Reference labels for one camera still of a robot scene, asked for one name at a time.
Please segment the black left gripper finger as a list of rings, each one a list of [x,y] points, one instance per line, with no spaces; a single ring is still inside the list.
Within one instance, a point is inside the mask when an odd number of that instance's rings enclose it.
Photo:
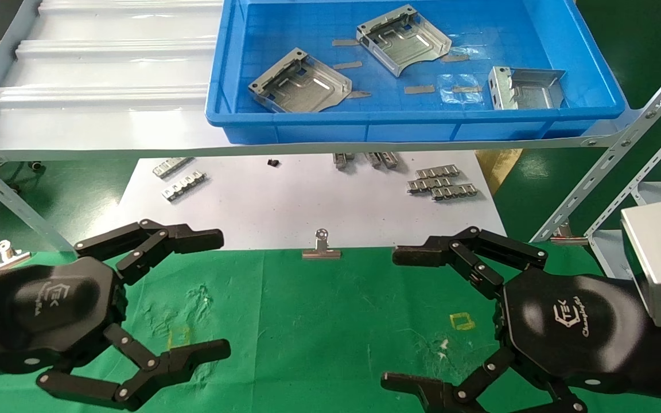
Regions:
[[[65,365],[40,374],[37,379],[40,389],[69,402],[137,411],[162,388],[189,381],[200,364],[231,355],[230,342],[226,339],[181,346],[156,356],[118,324],[108,326],[103,337],[137,366],[134,376],[118,384],[74,376],[71,367]]]
[[[117,275],[123,284],[133,285],[172,253],[212,251],[223,245],[224,235],[218,228],[194,231],[186,223],[162,225],[143,219],[79,241],[75,251],[79,257],[100,261],[124,255],[116,264]]]

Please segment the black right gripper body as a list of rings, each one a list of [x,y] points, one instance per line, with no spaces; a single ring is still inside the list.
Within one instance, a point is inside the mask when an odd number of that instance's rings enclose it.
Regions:
[[[533,386],[655,394],[655,327],[631,280],[530,269],[501,293],[512,369]]]

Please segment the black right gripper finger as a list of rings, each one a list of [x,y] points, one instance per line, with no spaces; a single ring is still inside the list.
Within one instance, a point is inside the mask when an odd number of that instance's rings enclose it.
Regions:
[[[443,267],[449,265],[489,300],[500,299],[504,279],[483,259],[519,270],[543,269],[546,251],[488,230],[469,227],[454,236],[430,236],[421,246],[396,246],[396,265]]]
[[[499,348],[476,368],[460,385],[435,378],[386,372],[380,384],[388,391],[414,395],[425,412],[486,412],[478,398],[503,373],[517,366],[517,353],[507,347]],[[530,406],[519,412],[588,412],[586,403],[561,381],[546,383],[552,401]]]

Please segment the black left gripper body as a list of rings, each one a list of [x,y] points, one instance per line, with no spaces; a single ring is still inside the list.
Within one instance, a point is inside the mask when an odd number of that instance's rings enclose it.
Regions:
[[[115,270],[92,257],[0,270],[0,375],[91,363],[126,306]]]

